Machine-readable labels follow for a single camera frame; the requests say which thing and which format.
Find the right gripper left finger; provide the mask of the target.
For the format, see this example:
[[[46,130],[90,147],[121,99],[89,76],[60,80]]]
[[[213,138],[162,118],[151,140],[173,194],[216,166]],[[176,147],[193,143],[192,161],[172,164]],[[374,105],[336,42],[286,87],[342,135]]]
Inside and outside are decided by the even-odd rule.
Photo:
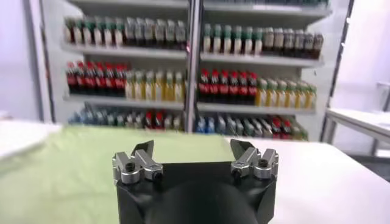
[[[148,180],[158,183],[163,178],[163,165],[152,159],[154,141],[137,144],[130,156],[117,152],[112,158],[114,184],[137,184]]]

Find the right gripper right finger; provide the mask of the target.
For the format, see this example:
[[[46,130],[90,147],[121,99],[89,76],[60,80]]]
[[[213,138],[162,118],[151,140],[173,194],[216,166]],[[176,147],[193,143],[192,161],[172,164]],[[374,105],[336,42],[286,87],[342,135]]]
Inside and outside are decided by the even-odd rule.
[[[235,179],[252,174],[257,179],[271,179],[278,175],[278,153],[266,149],[261,153],[248,141],[230,140],[230,147],[235,160],[231,162],[230,171]]]

